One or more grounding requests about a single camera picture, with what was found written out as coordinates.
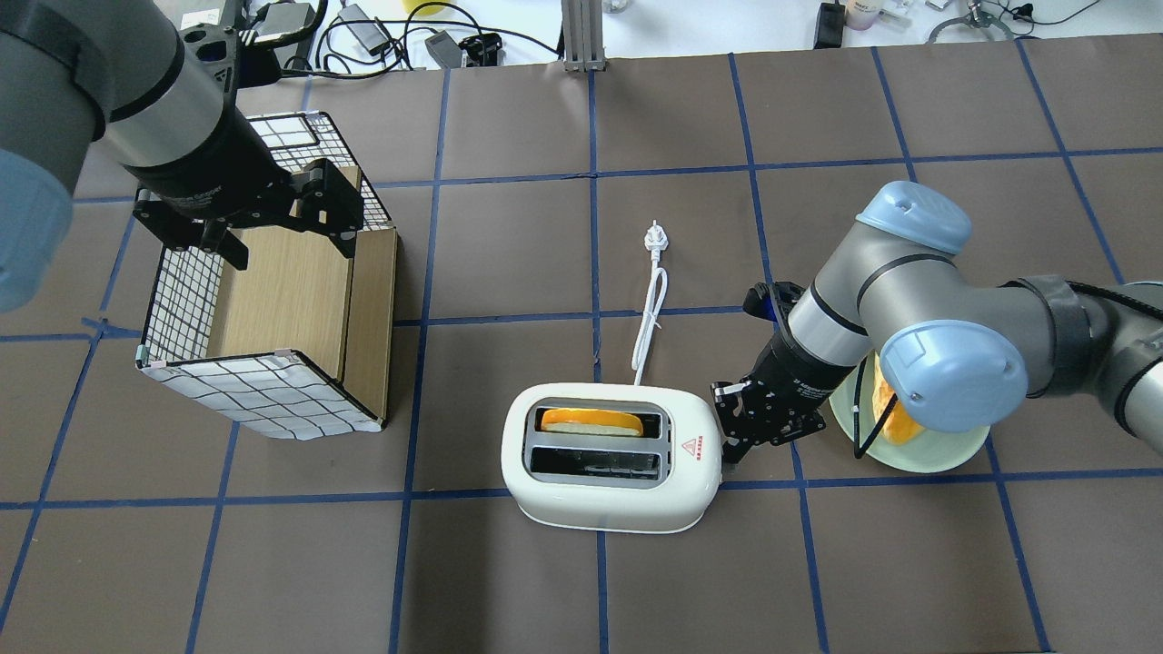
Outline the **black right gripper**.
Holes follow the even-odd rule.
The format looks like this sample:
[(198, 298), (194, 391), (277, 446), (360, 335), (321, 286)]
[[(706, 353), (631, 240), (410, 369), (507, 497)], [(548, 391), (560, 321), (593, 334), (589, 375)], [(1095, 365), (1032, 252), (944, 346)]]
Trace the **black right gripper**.
[(785, 445), (826, 422), (821, 406), (846, 378), (846, 367), (819, 360), (776, 332), (743, 381), (711, 383), (723, 435), (722, 464), (739, 465), (759, 443)]

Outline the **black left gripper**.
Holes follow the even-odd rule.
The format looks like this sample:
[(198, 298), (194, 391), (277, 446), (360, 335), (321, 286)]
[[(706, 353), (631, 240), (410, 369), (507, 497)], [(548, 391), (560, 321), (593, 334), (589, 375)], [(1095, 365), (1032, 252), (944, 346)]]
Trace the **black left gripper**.
[(243, 114), (222, 114), (204, 144), (173, 162), (133, 168), (140, 182), (133, 216), (174, 253), (195, 249), (248, 269), (249, 250), (219, 219), (266, 226), (288, 216), (290, 229), (328, 237), (344, 258), (364, 228), (361, 183), (331, 159), (290, 175)]

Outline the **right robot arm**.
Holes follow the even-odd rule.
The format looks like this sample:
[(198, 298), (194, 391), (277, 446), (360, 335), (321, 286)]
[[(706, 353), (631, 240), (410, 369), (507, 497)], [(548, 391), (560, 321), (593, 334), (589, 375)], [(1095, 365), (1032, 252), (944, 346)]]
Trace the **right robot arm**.
[(743, 310), (775, 332), (751, 372), (711, 386), (723, 463), (822, 431), (820, 407), (872, 353), (890, 405), (932, 431), (963, 433), (1026, 399), (1087, 393), (1160, 452), (1160, 282), (1026, 276), (977, 287), (954, 263), (971, 232), (949, 198), (886, 183), (809, 285), (748, 290)]

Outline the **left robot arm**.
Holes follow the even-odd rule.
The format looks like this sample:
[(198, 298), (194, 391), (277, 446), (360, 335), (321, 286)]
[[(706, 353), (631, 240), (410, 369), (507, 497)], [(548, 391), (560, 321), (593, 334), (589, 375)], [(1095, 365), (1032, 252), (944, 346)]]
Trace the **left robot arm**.
[(279, 80), (274, 50), (322, 20), (261, 35), (240, 17), (174, 26), (151, 1), (5, 1), (3, 312), (45, 280), (91, 144), (137, 179), (134, 218), (170, 250), (204, 250), (241, 272), (237, 232), (279, 226), (352, 258), (361, 190), (324, 158), (290, 173), (235, 104), (240, 88)]

